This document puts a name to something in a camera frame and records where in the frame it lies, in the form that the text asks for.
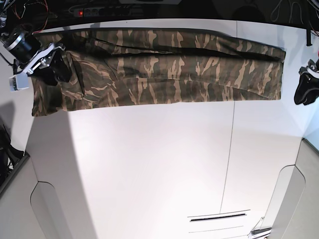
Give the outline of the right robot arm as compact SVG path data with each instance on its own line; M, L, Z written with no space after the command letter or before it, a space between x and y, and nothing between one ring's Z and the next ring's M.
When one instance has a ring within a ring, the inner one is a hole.
M9 78L12 92L29 88L28 77L43 75L43 82L55 86L58 82L69 82L71 70L65 64L65 46L61 43L40 43L34 36L32 24L20 24L12 30L6 29L7 10L15 1L0 2L0 42L13 57L10 63L2 54L3 60L12 67L13 76Z

